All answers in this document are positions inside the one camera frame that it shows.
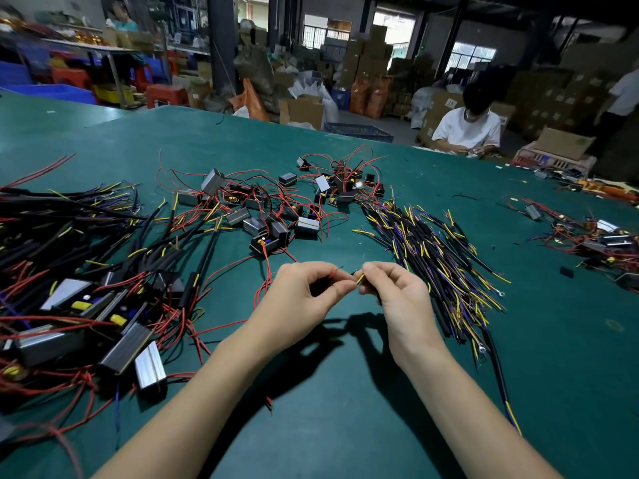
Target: right hand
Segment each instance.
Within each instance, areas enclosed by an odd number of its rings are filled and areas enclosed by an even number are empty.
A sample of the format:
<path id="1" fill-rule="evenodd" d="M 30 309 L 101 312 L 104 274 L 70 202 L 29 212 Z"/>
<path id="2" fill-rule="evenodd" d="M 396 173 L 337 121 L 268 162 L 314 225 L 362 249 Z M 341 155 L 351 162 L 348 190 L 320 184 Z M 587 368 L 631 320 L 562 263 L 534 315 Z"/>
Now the right hand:
<path id="1" fill-rule="evenodd" d="M 451 144 L 451 152 L 455 154 L 468 154 L 469 151 L 470 150 L 465 146 L 461 146 L 459 144 Z"/>
<path id="2" fill-rule="evenodd" d="M 388 324 L 388 345 L 395 362 L 405 370 L 412 356 L 427 349 L 447 352 L 435 324 L 428 288 L 418 276 L 393 262 L 367 262 L 360 294 L 379 294 Z"/>

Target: red plastic stool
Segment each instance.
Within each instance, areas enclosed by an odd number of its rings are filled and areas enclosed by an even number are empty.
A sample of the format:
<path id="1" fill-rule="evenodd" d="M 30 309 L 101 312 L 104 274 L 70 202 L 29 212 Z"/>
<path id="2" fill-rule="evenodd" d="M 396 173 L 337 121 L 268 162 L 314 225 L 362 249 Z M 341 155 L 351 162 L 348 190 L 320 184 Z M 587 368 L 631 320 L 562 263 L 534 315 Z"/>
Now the red plastic stool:
<path id="1" fill-rule="evenodd" d="M 146 88 L 146 106 L 153 109 L 157 105 L 188 106 L 187 91 L 174 85 L 157 83 Z"/>
<path id="2" fill-rule="evenodd" d="M 151 80 L 149 81 L 146 78 L 146 70 L 148 69 L 149 77 Z M 151 70 L 151 66 L 149 64 L 144 64 L 143 66 L 139 66 L 135 68 L 135 78 L 131 81 L 131 85 L 134 85 L 138 92 L 146 92 L 146 88 L 148 88 L 151 84 L 153 84 L 153 71 Z"/>
<path id="3" fill-rule="evenodd" d="M 93 90 L 93 83 L 86 70 L 82 69 L 62 69 L 59 67 L 52 67 L 51 74 L 53 76 L 53 83 L 63 83 L 72 85 L 77 88 L 85 88 L 93 92 L 96 104 L 100 104 L 100 101 L 95 96 Z"/>

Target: orange sack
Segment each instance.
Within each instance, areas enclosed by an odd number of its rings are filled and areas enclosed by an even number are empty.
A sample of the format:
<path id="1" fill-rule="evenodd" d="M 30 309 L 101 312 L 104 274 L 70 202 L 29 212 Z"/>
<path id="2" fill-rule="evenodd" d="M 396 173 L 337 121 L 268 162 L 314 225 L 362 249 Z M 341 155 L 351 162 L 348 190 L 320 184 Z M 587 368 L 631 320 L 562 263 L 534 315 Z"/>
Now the orange sack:
<path id="1" fill-rule="evenodd" d="M 265 122 L 271 121 L 268 119 L 267 110 L 262 103 L 262 99 L 260 99 L 258 93 L 255 92 L 253 84 L 251 84 L 249 79 L 244 79 L 244 92 L 231 97 L 229 102 L 233 105 L 234 111 L 246 106 L 249 110 L 249 117 L 251 119 L 259 119 Z"/>
<path id="2" fill-rule="evenodd" d="M 379 119 L 381 117 L 381 113 L 384 112 L 386 100 L 388 99 L 388 88 L 390 87 L 391 80 L 392 77 L 387 77 L 385 75 L 379 78 L 379 81 L 372 90 L 371 99 L 368 101 L 368 105 L 366 106 L 366 111 L 364 113 L 368 117 L 373 119 Z"/>
<path id="3" fill-rule="evenodd" d="M 369 82 L 367 80 L 356 79 L 351 87 L 351 104 L 348 107 L 350 112 L 362 114 L 366 109 L 366 95 L 368 92 Z"/>

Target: green tabletop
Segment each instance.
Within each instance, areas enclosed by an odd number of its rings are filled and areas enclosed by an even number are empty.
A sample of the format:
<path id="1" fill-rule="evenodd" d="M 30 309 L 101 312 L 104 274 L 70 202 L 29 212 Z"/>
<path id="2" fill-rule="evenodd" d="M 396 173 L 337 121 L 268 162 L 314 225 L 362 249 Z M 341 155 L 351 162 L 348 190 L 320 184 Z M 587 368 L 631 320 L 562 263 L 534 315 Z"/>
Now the green tabletop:
<path id="1" fill-rule="evenodd" d="M 568 477 L 634 475 L 639 465 L 638 297 L 582 267 L 575 269 L 573 279 L 564 277 L 559 267 L 574 267 L 579 259 L 529 241 L 547 232 L 549 224 L 533 222 L 496 203 L 527 197 L 575 218 L 592 212 L 634 231 L 636 209 L 592 195 L 556 191 L 556 183 L 514 167 L 499 169 L 485 161 L 177 107 L 51 135 L 16 149 L 20 160 L 7 158 L 7 152 L 0 158 L 3 178 L 11 180 L 76 152 L 72 161 L 30 188 L 78 191 L 128 179 L 141 183 L 141 201 L 149 211 L 168 194 L 154 177 L 160 152 L 166 168 L 188 173 L 207 173 L 212 167 L 227 174 L 263 168 L 277 177 L 295 171 L 299 156 L 325 153 L 338 159 L 362 143 L 366 147 L 353 162 L 387 156 L 377 164 L 381 181 L 392 185 L 398 204 L 419 204 L 436 215 L 450 209 L 480 257 L 512 280 L 508 285 L 491 278 L 506 293 L 507 312 L 491 311 L 488 319 L 524 436 Z M 197 177 L 187 178 L 188 183 L 198 184 Z M 168 184 L 161 176 L 160 182 Z M 314 191 L 310 184 L 298 188 L 307 196 Z M 477 201 L 453 197 L 458 193 Z M 348 271 L 365 260 L 392 260 L 381 246 L 351 232 L 368 225 L 356 205 L 348 211 L 349 221 L 332 221 L 329 238 L 322 243 L 296 239 L 289 247 L 291 253 L 299 260 L 328 260 Z M 209 272 L 247 256 L 249 240 L 241 232 L 221 235 Z M 185 273 L 196 267 L 197 260 L 196 254 Z M 271 258 L 275 268 L 285 262 L 290 262 L 286 255 Z M 265 265 L 254 259 L 224 274 L 203 300 L 207 312 L 196 328 L 248 317 L 264 278 Z M 233 416 L 204 475 L 460 476 L 416 394 L 392 366 L 380 333 L 365 327 L 378 325 L 379 313 L 375 299 L 349 295 L 330 312 L 330 322 L 313 337 L 315 343 L 279 356 Z M 617 321 L 621 330 L 609 327 L 609 319 Z M 232 330 L 213 331 L 204 335 L 204 341 L 214 346 Z M 471 348 L 447 343 L 501 409 L 490 364 L 476 372 Z M 168 361 L 169 373 L 199 368 L 196 350 L 187 340 Z M 169 397 L 180 387 L 171 385 Z M 274 400 L 272 414 L 263 406 L 265 396 Z M 10 419 L 45 421 L 64 409 L 71 397 L 67 394 L 21 410 Z M 80 419 L 85 406 L 86 397 L 68 423 Z M 160 406 L 127 398 L 119 407 L 119 433 L 113 406 L 68 433 L 86 475 Z M 73 475 L 65 452 L 54 440 L 21 447 L 0 463 L 1 477 L 42 478 L 53 476 L 52 471 L 56 477 Z"/>
<path id="2" fill-rule="evenodd" d="M 0 90 L 0 151 L 129 114 L 112 107 L 58 101 Z"/>

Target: yellow plastic bin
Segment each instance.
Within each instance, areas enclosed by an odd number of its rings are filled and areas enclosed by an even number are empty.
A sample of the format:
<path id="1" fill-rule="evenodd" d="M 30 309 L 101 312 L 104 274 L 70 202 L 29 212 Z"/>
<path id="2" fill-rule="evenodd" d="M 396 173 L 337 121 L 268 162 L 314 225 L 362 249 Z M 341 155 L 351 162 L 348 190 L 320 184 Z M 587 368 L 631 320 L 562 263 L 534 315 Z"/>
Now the yellow plastic bin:
<path id="1" fill-rule="evenodd" d="M 99 99 L 110 102 L 111 104 L 119 104 L 119 96 L 117 95 L 117 87 L 115 84 L 101 84 L 94 85 L 93 87 L 95 88 L 95 95 L 97 95 Z M 123 86 L 122 92 L 124 93 L 124 100 L 127 104 L 135 103 L 133 91 L 129 86 Z"/>

